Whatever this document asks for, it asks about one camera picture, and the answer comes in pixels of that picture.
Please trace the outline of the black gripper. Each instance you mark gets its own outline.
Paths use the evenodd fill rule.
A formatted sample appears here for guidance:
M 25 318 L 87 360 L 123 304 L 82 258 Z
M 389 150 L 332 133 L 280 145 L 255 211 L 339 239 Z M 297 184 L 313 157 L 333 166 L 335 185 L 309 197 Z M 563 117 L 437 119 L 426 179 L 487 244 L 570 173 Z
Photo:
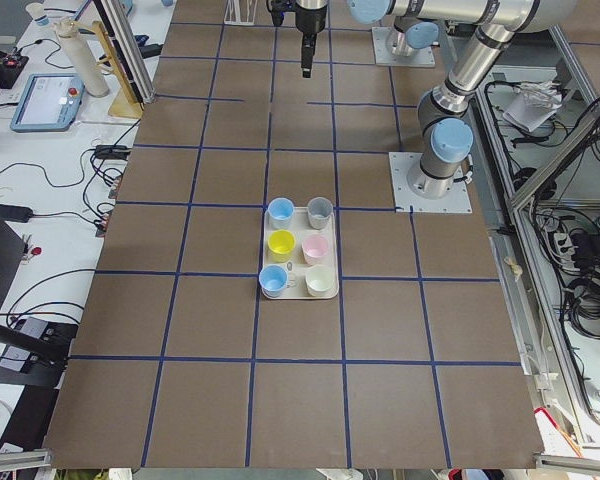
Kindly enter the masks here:
M 314 36 L 324 30 L 328 10 L 327 0 L 296 0 L 295 24 L 302 32 L 301 72 L 303 78 L 310 78 L 314 58 Z

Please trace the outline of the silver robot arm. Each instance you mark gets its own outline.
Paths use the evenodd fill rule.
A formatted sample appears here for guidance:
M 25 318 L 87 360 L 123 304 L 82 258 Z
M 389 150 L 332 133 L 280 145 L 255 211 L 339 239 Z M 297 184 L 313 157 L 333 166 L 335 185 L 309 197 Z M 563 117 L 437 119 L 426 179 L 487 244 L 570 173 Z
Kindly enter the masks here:
M 438 36 L 439 27 L 435 22 L 396 17 L 386 46 L 392 55 L 408 57 L 430 47 L 438 40 Z
M 546 30 L 575 9 L 575 1 L 349 1 L 353 18 L 371 24 L 386 15 L 398 20 L 445 20 L 474 24 L 476 30 L 443 83 L 428 91 L 418 106 L 425 149 L 407 174 L 418 196 L 447 195 L 455 172 L 473 145 L 462 120 L 468 99 L 506 50 L 514 35 Z

